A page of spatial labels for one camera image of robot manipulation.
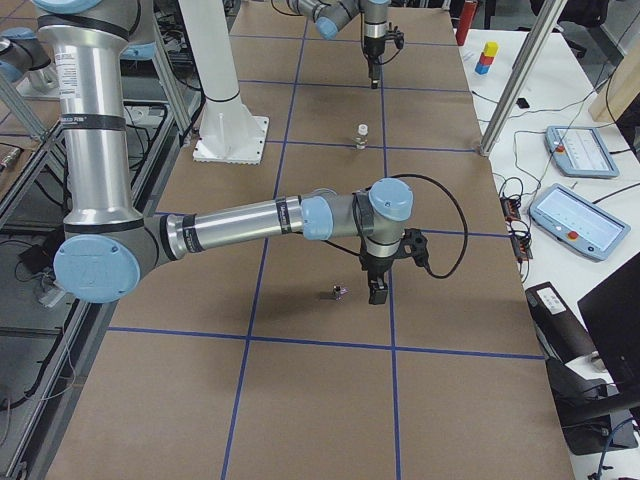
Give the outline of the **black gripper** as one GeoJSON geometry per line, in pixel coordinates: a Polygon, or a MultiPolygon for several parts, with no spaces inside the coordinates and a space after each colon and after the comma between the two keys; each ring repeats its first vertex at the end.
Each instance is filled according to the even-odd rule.
{"type": "Polygon", "coordinates": [[[386,48],[385,37],[364,36],[362,43],[362,51],[367,60],[369,67],[369,79],[372,89],[378,89],[380,84],[380,69],[374,68],[380,63],[380,57],[384,54],[386,48]]]}
{"type": "Polygon", "coordinates": [[[368,252],[361,252],[359,261],[366,272],[369,288],[370,305],[384,305],[388,298],[389,287],[385,280],[386,273],[398,258],[396,254],[388,257],[377,257],[368,252]]]}

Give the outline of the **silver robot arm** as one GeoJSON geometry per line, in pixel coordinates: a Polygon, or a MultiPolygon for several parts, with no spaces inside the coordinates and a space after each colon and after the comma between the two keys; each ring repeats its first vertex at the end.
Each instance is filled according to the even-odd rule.
{"type": "Polygon", "coordinates": [[[289,10],[311,20],[321,37],[334,39],[337,34],[357,17],[361,20],[361,50],[367,61],[371,88],[380,84],[383,54],[389,38],[389,1],[384,0],[344,0],[286,1],[289,10]]]}
{"type": "MultiPolygon", "coordinates": [[[[367,272],[369,303],[386,302],[391,268],[410,218],[413,192],[398,179],[337,195],[321,189],[207,215],[145,218],[134,208],[127,152],[120,60],[134,49],[153,57],[152,1],[31,1],[38,33],[54,55],[72,208],[66,239],[53,259],[56,280],[80,300],[110,303],[128,295],[155,268],[189,253],[291,233],[328,243],[358,237],[356,256],[367,272]]],[[[361,38],[372,88],[380,80],[389,38],[390,1],[287,1],[333,39],[361,17],[361,38]]],[[[223,1],[179,1],[203,89],[204,111],[195,159],[257,164],[267,117],[244,105],[223,1]]]]}

